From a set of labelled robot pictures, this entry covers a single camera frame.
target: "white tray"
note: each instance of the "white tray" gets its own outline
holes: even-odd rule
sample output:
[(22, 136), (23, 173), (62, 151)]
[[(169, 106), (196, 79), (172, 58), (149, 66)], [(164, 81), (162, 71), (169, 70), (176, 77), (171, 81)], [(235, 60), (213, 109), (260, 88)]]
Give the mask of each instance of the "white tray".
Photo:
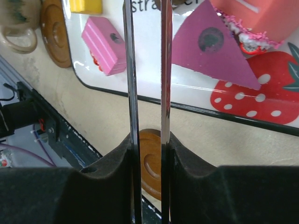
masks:
[[(145, 1), (147, 2), (147, 10), (145, 10)], [(133, 13), (137, 92), (139, 96), (146, 97), (148, 100), (160, 99), (161, 14), (159, 10), (152, 8), (153, 0), (145, 1), (141, 4), (142, 11), (140, 11), (138, 4), (134, 4), (134, 10), (136, 10), (136, 12)], [(190, 5), (181, 5), (174, 11), (174, 35), (185, 18), (192, 13), (202, 0), (194, 0), (192, 2), (193, 3)], [(90, 51), (81, 38), (88, 15), (71, 13), (69, 0), (63, 0), (62, 3), (69, 38), (72, 65), (79, 80), (89, 88), (113, 92), (116, 94), (127, 93), (128, 86), (126, 72), (107, 77), (93, 62)], [(103, 0), (103, 12), (104, 13), (101, 16), (107, 17), (124, 38), (122, 2), (118, 0)], [(290, 54), (287, 43), (291, 42), (296, 46), (299, 46), (298, 36), (299, 30), (286, 40), (285, 44), (283, 44), (279, 50)], [(177, 103), (179, 108), (185, 108), (189, 111), (200, 112), (198, 108), (216, 111), (211, 104), (211, 94), (217, 83), (217, 79), (212, 79), (201, 73), (173, 64), (171, 77), (171, 101), (173, 103)], [(229, 110), (224, 109), (221, 112), (229, 113)], [(299, 118), (297, 116), (296, 119), (288, 123), (276, 123), (298, 128)]]

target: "beige tabletop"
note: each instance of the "beige tabletop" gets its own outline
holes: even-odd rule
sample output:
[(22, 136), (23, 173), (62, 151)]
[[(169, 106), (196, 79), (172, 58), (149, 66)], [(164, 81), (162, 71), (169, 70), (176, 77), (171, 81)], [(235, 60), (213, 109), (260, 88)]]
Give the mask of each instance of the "beige tabletop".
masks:
[[(0, 45), (0, 54), (101, 154), (107, 154), (130, 131), (128, 98), (84, 87), (72, 69), (61, 69), (51, 61), (40, 30), (37, 35), (33, 53), (19, 55)], [(138, 104), (140, 129), (160, 130), (160, 106)], [(186, 147), (216, 166), (299, 164), (299, 138), (294, 136), (178, 109), (171, 110), (171, 130)]]

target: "mug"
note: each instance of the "mug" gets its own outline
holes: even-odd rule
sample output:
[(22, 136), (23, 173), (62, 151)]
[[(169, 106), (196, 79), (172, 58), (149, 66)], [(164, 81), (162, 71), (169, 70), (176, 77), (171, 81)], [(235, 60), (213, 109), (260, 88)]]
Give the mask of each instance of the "mug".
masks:
[[(13, 52), (28, 54), (36, 49), (41, 0), (0, 0), (0, 42)], [(18, 46), (8, 36), (25, 36), (30, 46)]]

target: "strawberry leaf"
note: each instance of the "strawberry leaf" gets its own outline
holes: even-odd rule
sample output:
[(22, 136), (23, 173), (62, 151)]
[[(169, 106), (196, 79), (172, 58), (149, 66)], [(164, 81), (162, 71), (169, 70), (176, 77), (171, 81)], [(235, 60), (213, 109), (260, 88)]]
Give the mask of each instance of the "strawberry leaf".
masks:
[(288, 63), (289, 72), (296, 83), (299, 83), (299, 66), (293, 62)]
[(296, 62), (299, 64), (299, 48), (296, 45), (288, 42), (288, 46), (290, 48), (292, 56), (295, 58)]
[(292, 92), (299, 92), (299, 83), (292, 83), (289, 85), (284, 86), (285, 90), (289, 90)]

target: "pink yarn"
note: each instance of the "pink yarn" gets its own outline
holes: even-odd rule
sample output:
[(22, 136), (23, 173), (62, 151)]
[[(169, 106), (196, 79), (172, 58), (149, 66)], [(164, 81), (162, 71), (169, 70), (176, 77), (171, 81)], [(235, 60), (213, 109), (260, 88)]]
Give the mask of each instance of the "pink yarn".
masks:
[(234, 23), (235, 26), (238, 27), (238, 29), (240, 30), (240, 33), (245, 33), (245, 34), (249, 35), (249, 39), (251, 39), (251, 40), (266, 42), (268, 45), (273, 46), (275, 49), (279, 48), (279, 46), (281, 44), (283, 44), (283, 42), (284, 42), (284, 41), (276, 42), (276, 41), (269, 40), (269, 38), (266, 35), (267, 34), (266, 31), (263, 32), (263, 33), (254, 34), (254, 33), (250, 32), (248, 29), (246, 29), (245, 27), (242, 26), (242, 20), (241, 19), (239, 21), (236, 21), (234, 15), (227, 15), (223, 11), (217, 9), (216, 7), (214, 7), (214, 10), (217, 13), (220, 13), (226, 19), (227, 22)]

